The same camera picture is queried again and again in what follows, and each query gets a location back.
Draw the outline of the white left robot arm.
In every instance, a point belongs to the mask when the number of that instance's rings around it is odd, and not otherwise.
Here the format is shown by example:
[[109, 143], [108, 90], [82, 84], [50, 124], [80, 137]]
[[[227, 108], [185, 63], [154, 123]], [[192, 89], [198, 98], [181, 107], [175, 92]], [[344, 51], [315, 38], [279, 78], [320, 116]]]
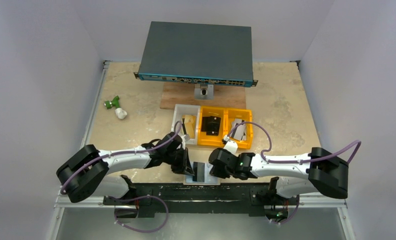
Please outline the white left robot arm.
[[91, 196], [123, 199], [135, 195], [132, 181], [124, 175], [110, 180], [108, 175], [130, 169], [149, 169], [163, 163], [175, 174], [194, 175], [184, 136], [170, 132], [162, 139], [116, 151], [99, 150], [87, 144], [57, 169], [56, 176], [61, 183], [60, 193], [67, 195], [72, 203]]

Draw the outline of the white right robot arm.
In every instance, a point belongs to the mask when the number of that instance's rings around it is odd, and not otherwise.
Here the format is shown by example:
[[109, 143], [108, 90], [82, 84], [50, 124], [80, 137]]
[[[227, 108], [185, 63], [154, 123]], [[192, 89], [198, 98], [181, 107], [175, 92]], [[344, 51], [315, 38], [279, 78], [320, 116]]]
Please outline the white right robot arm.
[[333, 199], [348, 197], [349, 163], [321, 147], [300, 155], [266, 156], [251, 152], [234, 155], [217, 148], [209, 155], [214, 177], [240, 180], [271, 177], [278, 196], [293, 196], [319, 192]]

